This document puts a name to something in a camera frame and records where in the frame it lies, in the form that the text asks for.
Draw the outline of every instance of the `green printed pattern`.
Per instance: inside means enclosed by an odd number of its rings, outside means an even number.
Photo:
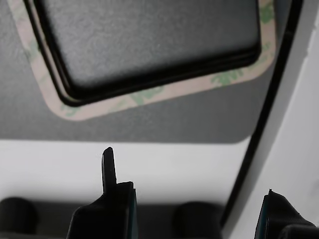
[[[28,43],[28,46],[25,49],[26,57],[28,58],[29,62],[32,62],[39,53],[39,46],[35,39],[31,40]]]
[[[154,96],[161,93],[164,90],[164,86],[155,87],[148,90],[143,90],[130,94],[131,99],[138,105],[144,105],[146,101],[151,100]]]
[[[241,69],[226,71],[215,75],[211,79],[211,82],[217,82],[220,86],[227,86],[233,83],[234,81],[237,81],[243,75],[244,73]]]
[[[273,3],[269,2],[263,7],[259,8],[260,20],[263,24],[270,22],[275,18],[275,13],[273,9]]]
[[[63,115],[66,117],[75,116],[76,113],[78,113],[80,109],[81,109],[81,107],[70,107],[70,106],[66,106],[63,103],[60,107],[60,110],[63,112]]]
[[[112,112],[116,112],[116,111],[121,110],[123,108],[123,106],[126,105],[126,103],[127,103],[126,100],[121,100],[121,101],[117,102],[114,106],[112,106],[109,109],[108,113],[112,113]]]

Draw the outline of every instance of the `gray surface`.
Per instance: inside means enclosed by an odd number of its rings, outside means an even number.
[[[290,1],[275,1],[282,35]],[[0,138],[231,143],[255,129],[273,66],[256,80],[82,122],[46,106],[7,2],[0,0]]]

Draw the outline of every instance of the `white wall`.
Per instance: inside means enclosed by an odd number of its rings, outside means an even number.
[[[224,228],[226,239],[254,238],[263,197],[270,188],[319,224],[318,1],[304,3],[275,105]]]
[[[102,194],[101,155],[112,146],[118,182],[139,203],[225,204],[249,143],[146,144],[0,141],[0,200],[90,202]]]

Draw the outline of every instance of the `black rubber pad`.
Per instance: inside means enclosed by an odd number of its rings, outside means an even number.
[[[246,66],[260,53],[256,0],[36,0],[67,93],[109,98]]]

